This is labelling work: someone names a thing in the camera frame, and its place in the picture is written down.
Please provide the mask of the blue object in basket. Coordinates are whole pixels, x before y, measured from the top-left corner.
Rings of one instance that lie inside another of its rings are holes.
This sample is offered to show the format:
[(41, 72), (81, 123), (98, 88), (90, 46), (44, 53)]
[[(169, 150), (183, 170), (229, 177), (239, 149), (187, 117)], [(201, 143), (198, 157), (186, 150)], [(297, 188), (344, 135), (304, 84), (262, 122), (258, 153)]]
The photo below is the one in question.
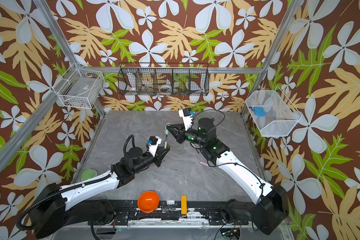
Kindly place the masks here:
[(263, 107), (252, 107), (252, 111), (257, 117), (264, 117), (266, 115)]

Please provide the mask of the orange bowl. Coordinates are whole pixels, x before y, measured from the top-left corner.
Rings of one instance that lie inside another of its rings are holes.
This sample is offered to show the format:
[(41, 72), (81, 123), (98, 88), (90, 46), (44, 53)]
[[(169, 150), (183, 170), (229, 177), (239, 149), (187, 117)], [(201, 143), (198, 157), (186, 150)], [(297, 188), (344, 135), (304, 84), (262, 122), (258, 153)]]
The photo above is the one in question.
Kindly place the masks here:
[(152, 213), (157, 209), (159, 202), (160, 198), (156, 192), (146, 191), (138, 199), (138, 208), (143, 213)]

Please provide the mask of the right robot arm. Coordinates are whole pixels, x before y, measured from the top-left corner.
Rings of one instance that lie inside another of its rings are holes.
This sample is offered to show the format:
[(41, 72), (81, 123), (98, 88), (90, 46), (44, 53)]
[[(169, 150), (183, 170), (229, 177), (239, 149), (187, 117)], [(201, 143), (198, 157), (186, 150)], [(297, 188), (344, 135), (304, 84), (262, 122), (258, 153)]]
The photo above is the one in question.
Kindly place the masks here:
[(257, 230), (270, 235), (288, 216), (287, 192), (273, 186), (246, 167), (216, 135), (213, 118), (202, 118), (193, 129), (193, 121), (183, 118), (182, 124), (167, 125), (166, 129), (179, 144), (188, 141), (198, 145), (209, 167), (226, 172), (250, 197), (250, 203), (230, 200), (221, 206), (226, 223), (232, 220), (251, 222)]

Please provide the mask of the yellow block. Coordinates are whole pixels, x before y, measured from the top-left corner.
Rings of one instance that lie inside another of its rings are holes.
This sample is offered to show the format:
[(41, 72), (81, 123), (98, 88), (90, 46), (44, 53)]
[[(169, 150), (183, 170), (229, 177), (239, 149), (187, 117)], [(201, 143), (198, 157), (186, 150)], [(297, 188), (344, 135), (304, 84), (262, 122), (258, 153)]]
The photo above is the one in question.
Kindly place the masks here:
[(181, 196), (181, 215), (187, 215), (188, 205), (187, 205), (187, 196)]

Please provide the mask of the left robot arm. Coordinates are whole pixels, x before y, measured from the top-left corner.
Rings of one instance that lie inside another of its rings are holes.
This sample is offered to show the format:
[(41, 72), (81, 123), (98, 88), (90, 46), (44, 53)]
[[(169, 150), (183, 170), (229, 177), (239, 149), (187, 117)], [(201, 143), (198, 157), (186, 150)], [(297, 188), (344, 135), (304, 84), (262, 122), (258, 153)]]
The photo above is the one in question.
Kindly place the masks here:
[(35, 202), (19, 216), (16, 227), (22, 231), (33, 231), (36, 238), (42, 239), (70, 224), (110, 219), (113, 215), (110, 204), (101, 203), (96, 207), (88, 199), (128, 184), (136, 174), (151, 165), (160, 167), (170, 151), (157, 136), (149, 138), (145, 151), (136, 145), (128, 150), (128, 143), (134, 141), (134, 135), (130, 135), (123, 146), (124, 156), (105, 173), (76, 184), (61, 187), (47, 185)]

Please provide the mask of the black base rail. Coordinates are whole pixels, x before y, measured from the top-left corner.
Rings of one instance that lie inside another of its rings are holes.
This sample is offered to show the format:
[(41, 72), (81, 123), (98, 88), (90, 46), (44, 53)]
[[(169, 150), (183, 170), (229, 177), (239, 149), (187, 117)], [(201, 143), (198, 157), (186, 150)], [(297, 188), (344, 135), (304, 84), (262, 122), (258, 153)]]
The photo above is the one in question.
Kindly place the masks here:
[(223, 224), (247, 225), (252, 219), (255, 205), (231, 199), (227, 202), (188, 201), (187, 210), (182, 214), (181, 201), (159, 201), (151, 213), (138, 208), (136, 200), (105, 200), (106, 213), (96, 225), (139, 226), (139, 225), (180, 225), (180, 226), (222, 226)]

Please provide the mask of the green push button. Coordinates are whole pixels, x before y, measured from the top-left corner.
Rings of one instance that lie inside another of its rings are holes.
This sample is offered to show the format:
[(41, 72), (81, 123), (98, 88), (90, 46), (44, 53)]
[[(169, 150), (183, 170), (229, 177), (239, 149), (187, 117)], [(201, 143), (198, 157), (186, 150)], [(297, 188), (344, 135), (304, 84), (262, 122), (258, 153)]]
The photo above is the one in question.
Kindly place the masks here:
[(81, 174), (81, 181), (87, 181), (98, 176), (95, 169), (86, 169)]

